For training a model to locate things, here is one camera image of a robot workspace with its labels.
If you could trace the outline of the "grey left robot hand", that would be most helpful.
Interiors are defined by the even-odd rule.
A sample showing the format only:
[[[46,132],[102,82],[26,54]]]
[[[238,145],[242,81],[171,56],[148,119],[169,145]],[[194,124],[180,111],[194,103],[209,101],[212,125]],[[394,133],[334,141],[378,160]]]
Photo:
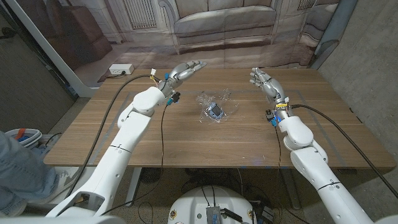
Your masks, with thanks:
[[[164,82],[161,82],[158,89],[167,98],[172,95],[184,81],[188,80],[193,74],[207,65],[202,61],[189,61],[177,65],[168,75]]]

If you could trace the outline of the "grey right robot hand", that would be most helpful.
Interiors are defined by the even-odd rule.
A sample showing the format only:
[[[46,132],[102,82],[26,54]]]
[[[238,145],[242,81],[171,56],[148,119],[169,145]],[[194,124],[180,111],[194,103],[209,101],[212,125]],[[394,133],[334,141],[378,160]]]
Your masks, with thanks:
[[[289,97],[285,94],[281,84],[269,74],[255,67],[250,72],[250,82],[260,88],[267,96],[270,105],[273,107],[271,113],[277,122],[289,117]]]

